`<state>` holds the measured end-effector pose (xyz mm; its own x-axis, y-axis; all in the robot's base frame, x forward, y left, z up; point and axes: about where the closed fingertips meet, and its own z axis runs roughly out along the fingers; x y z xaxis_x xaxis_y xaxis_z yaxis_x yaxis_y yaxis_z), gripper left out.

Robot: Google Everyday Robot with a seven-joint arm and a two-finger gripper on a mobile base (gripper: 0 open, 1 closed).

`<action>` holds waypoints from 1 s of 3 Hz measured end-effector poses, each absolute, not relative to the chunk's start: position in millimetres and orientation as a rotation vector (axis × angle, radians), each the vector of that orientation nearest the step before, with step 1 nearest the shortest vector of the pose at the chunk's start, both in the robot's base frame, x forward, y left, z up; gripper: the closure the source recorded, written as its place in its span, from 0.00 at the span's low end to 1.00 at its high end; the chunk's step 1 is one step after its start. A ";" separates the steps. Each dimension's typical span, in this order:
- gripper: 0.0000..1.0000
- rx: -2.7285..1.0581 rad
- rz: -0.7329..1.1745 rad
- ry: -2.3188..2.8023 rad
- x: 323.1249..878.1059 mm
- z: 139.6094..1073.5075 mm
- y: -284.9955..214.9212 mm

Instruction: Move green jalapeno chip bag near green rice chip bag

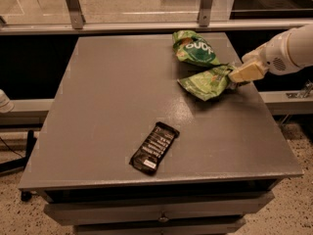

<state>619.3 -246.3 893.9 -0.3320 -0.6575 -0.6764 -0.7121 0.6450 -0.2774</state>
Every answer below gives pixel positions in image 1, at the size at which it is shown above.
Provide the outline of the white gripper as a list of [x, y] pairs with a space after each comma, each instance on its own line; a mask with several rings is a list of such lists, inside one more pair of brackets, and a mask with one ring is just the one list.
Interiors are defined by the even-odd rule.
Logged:
[[271, 38], [253, 51], [243, 55], [243, 65], [229, 73], [232, 82], [250, 82], [262, 79], [269, 71], [274, 75], [285, 75], [301, 70], [291, 57], [291, 48], [298, 43], [298, 29], [290, 29]]

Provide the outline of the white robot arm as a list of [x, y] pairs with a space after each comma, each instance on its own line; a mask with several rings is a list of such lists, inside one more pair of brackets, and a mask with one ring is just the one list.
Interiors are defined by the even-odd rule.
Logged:
[[243, 55], [243, 64], [229, 73], [232, 82], [263, 79], [267, 72], [286, 75], [313, 66], [313, 24], [277, 34]]

